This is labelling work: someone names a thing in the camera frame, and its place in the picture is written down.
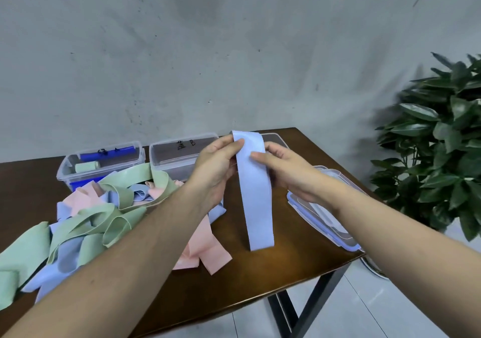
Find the pile of fabric strips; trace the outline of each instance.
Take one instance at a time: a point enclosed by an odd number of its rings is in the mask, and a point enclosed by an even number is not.
[[[182,184],[144,163],[75,189],[57,203],[56,223],[43,221],[33,226],[0,254],[0,310],[12,303],[20,287],[22,292],[40,289],[38,302],[118,242],[138,224],[147,208],[164,201]],[[198,267],[201,260],[214,274],[232,259],[210,227],[224,213],[221,202],[202,219],[175,270]],[[45,260],[46,265],[30,278]]]

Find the potted plant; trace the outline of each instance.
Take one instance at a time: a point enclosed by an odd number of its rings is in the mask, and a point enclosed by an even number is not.
[[[401,213],[444,232],[460,219],[467,240],[481,230],[481,59],[412,81],[400,94],[401,115],[379,127],[378,144],[399,157],[372,160],[374,193]]]

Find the right hand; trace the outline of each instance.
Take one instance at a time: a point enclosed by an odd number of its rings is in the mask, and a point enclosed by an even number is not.
[[[270,154],[251,152],[251,158],[273,171],[274,185],[289,189],[305,201],[319,204],[316,184],[322,174],[290,149],[271,141],[266,141],[265,146]]]

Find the floor tile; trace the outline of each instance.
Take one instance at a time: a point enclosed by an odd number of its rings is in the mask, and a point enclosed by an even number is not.
[[[280,338],[267,299],[239,309],[233,315],[238,338]]]
[[[287,290],[298,315],[315,285],[316,280],[310,280]],[[305,338],[314,337],[386,338],[386,335],[343,277],[305,335]]]
[[[447,337],[391,281],[377,277],[361,261],[353,262],[344,276],[388,338]]]
[[[226,314],[205,323],[190,325],[151,338],[198,338],[198,337],[237,338],[232,314]]]

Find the black metal table leg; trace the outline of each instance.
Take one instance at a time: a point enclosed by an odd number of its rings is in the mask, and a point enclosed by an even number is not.
[[[268,297],[282,338],[302,338],[306,334],[348,267],[349,263],[319,278],[300,317],[297,317],[286,290]]]

